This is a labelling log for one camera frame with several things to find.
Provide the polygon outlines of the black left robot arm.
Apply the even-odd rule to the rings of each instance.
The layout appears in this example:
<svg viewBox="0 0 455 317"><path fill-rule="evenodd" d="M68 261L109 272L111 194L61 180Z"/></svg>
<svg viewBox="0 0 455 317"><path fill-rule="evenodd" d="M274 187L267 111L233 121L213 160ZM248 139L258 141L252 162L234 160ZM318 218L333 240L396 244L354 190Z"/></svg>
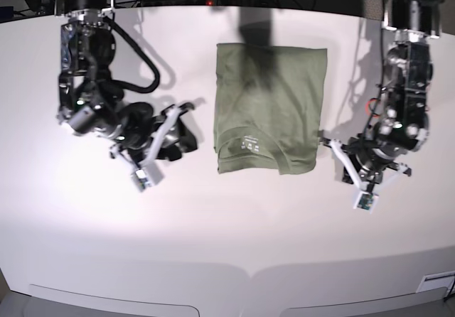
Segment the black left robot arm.
<svg viewBox="0 0 455 317"><path fill-rule="evenodd" d="M347 144L321 138L344 166L343 182L353 184L362 198L374 198L383 186L384 170L410 176L409 166L396 158L421 149L429 136L427 92L434 66L429 40L441 35L440 5L444 0L382 0L382 32L394 33L381 52L381 83L361 133Z"/></svg>

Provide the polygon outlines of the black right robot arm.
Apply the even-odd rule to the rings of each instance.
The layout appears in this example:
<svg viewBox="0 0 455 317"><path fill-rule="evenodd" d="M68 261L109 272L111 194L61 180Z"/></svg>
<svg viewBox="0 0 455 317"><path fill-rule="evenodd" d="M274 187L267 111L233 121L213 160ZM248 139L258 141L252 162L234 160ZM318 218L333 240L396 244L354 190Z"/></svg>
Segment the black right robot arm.
<svg viewBox="0 0 455 317"><path fill-rule="evenodd" d="M159 114L148 102L126 103L126 91L149 95L161 74L138 43L115 21L115 0L55 0L55 15L67 18L60 27L59 124L75 136L96 134L112 141L112 159L135 169L148 161L177 161L196 151L198 141L182 116L191 102L171 105ZM153 74L140 86L112 77L110 65L122 38Z"/></svg>

